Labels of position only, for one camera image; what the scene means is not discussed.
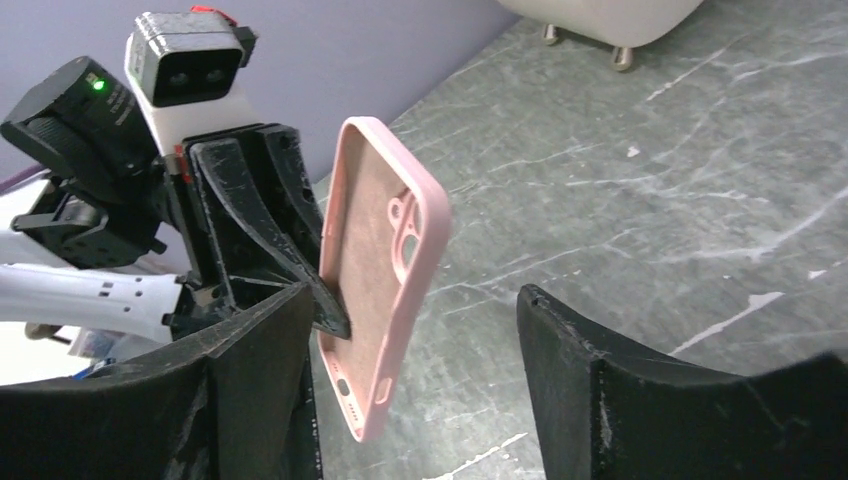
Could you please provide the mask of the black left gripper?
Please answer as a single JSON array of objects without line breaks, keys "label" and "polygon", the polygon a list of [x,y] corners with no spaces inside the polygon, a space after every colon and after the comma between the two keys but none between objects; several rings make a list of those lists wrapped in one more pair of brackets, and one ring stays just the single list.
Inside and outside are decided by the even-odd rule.
[{"label": "black left gripper", "polygon": [[300,150],[281,124],[198,135],[176,145],[164,176],[172,224],[191,264],[165,322],[182,338],[296,283],[310,286],[315,328],[351,335],[342,304],[318,274],[322,217]]}]

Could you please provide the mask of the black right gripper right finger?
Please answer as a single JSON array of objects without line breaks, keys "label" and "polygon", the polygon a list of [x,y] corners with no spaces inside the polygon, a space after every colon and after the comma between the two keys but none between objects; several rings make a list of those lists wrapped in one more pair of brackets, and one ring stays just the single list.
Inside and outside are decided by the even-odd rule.
[{"label": "black right gripper right finger", "polygon": [[843,479],[847,353],[754,376],[658,352],[539,286],[517,330],[550,479]]}]

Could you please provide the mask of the phone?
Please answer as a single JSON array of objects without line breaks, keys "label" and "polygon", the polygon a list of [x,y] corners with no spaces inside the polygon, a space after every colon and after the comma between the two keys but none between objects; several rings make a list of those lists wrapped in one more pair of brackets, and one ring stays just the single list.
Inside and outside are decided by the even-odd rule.
[{"label": "phone", "polygon": [[342,125],[319,274],[351,335],[317,345],[353,438],[377,438],[418,312],[451,235],[447,192],[379,119]]}]

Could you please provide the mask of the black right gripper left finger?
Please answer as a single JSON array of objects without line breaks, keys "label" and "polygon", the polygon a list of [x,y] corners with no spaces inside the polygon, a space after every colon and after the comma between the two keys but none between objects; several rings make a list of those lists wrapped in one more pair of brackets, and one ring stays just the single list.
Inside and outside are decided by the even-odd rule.
[{"label": "black right gripper left finger", "polygon": [[1,390],[5,479],[318,479],[309,286],[158,350]]}]

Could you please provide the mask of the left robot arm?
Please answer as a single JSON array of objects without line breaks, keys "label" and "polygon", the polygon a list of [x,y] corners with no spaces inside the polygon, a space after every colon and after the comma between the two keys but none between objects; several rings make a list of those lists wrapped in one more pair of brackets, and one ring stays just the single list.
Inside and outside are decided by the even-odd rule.
[{"label": "left robot arm", "polygon": [[322,218],[298,132],[256,123],[189,137],[161,155],[131,91],[88,56],[32,87],[1,125],[44,166],[47,185],[12,229],[81,269],[163,253],[177,229],[191,263],[166,318],[182,337],[304,283],[314,326],[346,339],[350,320],[318,274]]}]

